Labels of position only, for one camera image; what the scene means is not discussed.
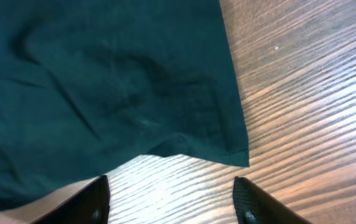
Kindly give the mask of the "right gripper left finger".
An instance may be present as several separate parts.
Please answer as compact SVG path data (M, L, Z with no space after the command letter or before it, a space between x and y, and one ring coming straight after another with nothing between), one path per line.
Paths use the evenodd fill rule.
M103 175L34 224L107 224L109 211L110 188Z

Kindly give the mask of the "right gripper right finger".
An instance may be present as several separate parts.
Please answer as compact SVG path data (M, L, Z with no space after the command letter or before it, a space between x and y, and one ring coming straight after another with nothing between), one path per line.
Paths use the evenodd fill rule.
M239 224L311 224L246 177L235 177L232 198Z

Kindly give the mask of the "black shorts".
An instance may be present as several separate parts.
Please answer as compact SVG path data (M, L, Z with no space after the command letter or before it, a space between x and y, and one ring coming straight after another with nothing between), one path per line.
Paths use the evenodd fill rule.
M248 150L218 0L0 0L0 211L139 155Z

